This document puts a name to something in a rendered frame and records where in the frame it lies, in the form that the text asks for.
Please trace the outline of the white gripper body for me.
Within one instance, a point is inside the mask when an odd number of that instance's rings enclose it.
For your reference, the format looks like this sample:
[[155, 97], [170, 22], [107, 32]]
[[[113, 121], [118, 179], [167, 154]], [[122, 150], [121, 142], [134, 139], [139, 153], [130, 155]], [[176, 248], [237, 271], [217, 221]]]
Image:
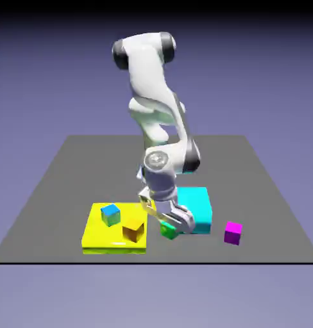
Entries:
[[196, 224], [192, 213], [179, 207], [173, 200], [153, 201], [143, 195], [139, 195], [139, 199], [143, 209], [159, 222], [166, 222], [176, 228], [177, 231], [185, 234], [193, 232]]

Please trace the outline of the small green cube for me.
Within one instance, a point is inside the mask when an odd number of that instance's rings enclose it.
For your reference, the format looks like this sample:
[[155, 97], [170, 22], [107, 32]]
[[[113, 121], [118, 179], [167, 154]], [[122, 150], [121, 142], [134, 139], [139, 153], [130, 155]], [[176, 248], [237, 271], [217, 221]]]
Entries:
[[175, 239], [180, 233], [178, 232], [177, 228], [175, 228], [173, 225], [165, 222], [165, 221], [161, 221], [160, 222], [160, 234], [169, 239], [169, 240], [173, 240]]

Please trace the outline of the small orange cube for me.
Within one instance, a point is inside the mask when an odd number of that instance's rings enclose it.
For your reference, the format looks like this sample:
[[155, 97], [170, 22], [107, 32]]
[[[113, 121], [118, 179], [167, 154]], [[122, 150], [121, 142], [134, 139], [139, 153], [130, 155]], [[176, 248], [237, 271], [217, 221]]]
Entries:
[[127, 220], [123, 224], [123, 237], [137, 243], [144, 234], [144, 222], [142, 220]]

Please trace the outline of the small magenta cube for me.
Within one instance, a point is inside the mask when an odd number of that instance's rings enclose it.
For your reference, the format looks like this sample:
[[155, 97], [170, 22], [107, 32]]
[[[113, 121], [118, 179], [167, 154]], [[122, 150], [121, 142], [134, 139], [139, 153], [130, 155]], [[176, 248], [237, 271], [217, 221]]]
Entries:
[[239, 245], [242, 236], [242, 224], [228, 221], [224, 230], [224, 242]]

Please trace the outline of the small blue cube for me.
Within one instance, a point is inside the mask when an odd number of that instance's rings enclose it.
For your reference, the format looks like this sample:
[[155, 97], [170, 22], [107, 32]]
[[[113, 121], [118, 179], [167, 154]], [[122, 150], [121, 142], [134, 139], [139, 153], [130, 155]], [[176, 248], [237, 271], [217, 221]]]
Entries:
[[107, 227], [121, 222], [121, 211], [115, 204], [109, 204], [101, 208], [101, 219]]

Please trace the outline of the large cyan box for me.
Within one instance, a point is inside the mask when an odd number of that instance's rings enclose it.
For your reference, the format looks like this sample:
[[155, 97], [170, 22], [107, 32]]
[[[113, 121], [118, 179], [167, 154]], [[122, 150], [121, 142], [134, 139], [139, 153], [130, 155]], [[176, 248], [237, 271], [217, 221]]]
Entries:
[[212, 205], [206, 187], [178, 187], [178, 203], [193, 214], [193, 234], [210, 234]]

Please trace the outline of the large yellow box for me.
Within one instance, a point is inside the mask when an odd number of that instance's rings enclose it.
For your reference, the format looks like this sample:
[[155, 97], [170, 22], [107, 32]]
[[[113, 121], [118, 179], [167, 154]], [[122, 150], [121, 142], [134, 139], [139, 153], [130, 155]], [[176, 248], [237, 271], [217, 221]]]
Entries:
[[[115, 204], [121, 211], [121, 222], [107, 227], [101, 219], [101, 208]], [[127, 220], [142, 220], [144, 234], [137, 243], [123, 237], [123, 224]], [[143, 254], [147, 248], [148, 213], [137, 202], [93, 203], [81, 239], [85, 254]]]

